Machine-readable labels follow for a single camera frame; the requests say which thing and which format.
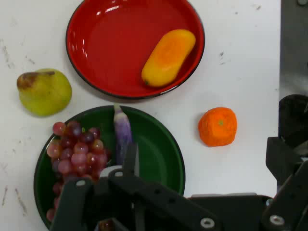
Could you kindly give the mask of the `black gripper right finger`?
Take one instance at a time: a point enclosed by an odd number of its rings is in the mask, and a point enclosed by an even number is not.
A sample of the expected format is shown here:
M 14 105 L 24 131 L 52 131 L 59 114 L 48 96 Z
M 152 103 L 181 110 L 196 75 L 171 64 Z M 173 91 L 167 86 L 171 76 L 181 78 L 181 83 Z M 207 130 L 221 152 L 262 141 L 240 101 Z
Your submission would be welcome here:
M 308 229 L 308 156 L 296 147 L 308 141 L 308 98 L 292 94 L 279 102 L 278 136 L 269 137 L 266 166 L 277 181 L 277 193 L 262 214 L 265 231 Z

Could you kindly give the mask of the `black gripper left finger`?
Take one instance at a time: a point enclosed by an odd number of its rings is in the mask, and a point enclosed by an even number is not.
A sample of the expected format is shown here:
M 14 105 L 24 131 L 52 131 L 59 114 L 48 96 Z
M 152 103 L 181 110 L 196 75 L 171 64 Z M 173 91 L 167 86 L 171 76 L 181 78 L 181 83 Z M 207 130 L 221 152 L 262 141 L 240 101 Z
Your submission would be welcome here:
M 220 231 L 222 221 L 209 210 L 158 183 L 138 176 L 139 150 L 128 146 L 121 168 L 94 183 L 68 181 L 50 229 L 91 231 L 111 219 L 119 231 Z

